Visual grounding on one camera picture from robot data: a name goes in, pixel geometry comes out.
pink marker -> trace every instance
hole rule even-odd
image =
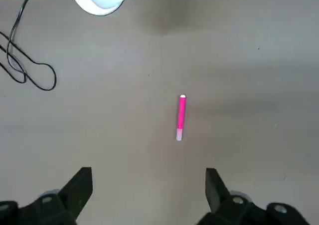
[[[186,95],[182,94],[179,97],[179,112],[178,112],[177,132],[176,132],[177,141],[181,141],[183,137],[185,110],[186,110]]]

black wire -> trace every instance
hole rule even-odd
[[[13,27],[11,29],[11,32],[9,34],[9,36],[7,36],[6,34],[4,34],[3,32],[0,31],[0,35],[3,36],[7,41],[7,45],[6,45],[6,48],[4,48],[3,46],[1,46],[0,44],[0,49],[6,54],[6,60],[9,64],[9,66],[17,71],[18,73],[22,74],[23,75],[23,80],[18,80],[1,62],[0,62],[0,66],[2,69],[5,70],[5,72],[7,72],[7,74],[17,83],[20,83],[20,84],[24,84],[27,82],[27,80],[29,79],[32,84],[34,84],[37,88],[41,89],[41,90],[44,90],[44,91],[50,91],[50,90],[53,90],[56,86],[56,80],[57,80],[57,77],[56,77],[56,73],[55,73],[55,70],[53,69],[53,67],[47,63],[39,63],[39,62],[36,62],[34,61],[33,59],[31,59],[30,56],[28,56],[19,46],[17,46],[13,41],[12,41],[12,36],[16,30],[16,28],[18,27],[19,25],[19,22],[21,20],[21,16],[22,16],[22,13],[25,9],[25,6],[26,4],[28,3],[29,0],[24,0],[24,2],[22,3],[22,6],[20,8],[20,11],[15,19],[15,22],[13,24]],[[13,46],[15,49],[17,49],[24,57],[26,57],[29,61],[31,61],[33,64],[37,64],[37,65],[45,65],[47,67],[49,67],[49,69],[52,70],[52,73],[54,75],[54,82],[53,82],[53,85],[50,87],[50,88],[43,88],[41,87],[40,85],[38,85],[27,73],[26,69],[23,67],[23,65],[21,64],[21,62],[12,54],[9,52],[9,49],[10,49],[10,46]],[[17,65],[18,65],[18,68],[14,67],[11,62],[10,62],[10,59],[12,59]]]

gray table surface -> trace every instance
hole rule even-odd
[[[1,30],[21,3],[0,0]],[[257,205],[289,203],[317,224],[318,7],[126,0],[95,17],[74,0],[31,0],[16,42],[54,66],[58,85],[45,93],[0,72],[0,200],[26,205],[92,166],[80,225],[193,225],[208,211],[204,174],[215,167]]]

screw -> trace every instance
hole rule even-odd
[[[8,204],[3,204],[3,205],[0,206],[0,212],[6,210],[6,209],[8,209],[8,208],[9,208],[9,205],[8,205]]]
[[[43,198],[42,199],[42,203],[48,203],[48,202],[50,202],[52,200],[52,198],[51,197],[45,197],[45,198]]]
[[[282,213],[282,214],[286,214],[287,213],[287,209],[282,206],[282,205],[276,205],[275,206],[275,210],[279,213]]]
[[[244,200],[242,198],[240,198],[240,197],[234,197],[233,201],[234,201],[234,203],[237,203],[237,204],[243,204],[244,203]]]

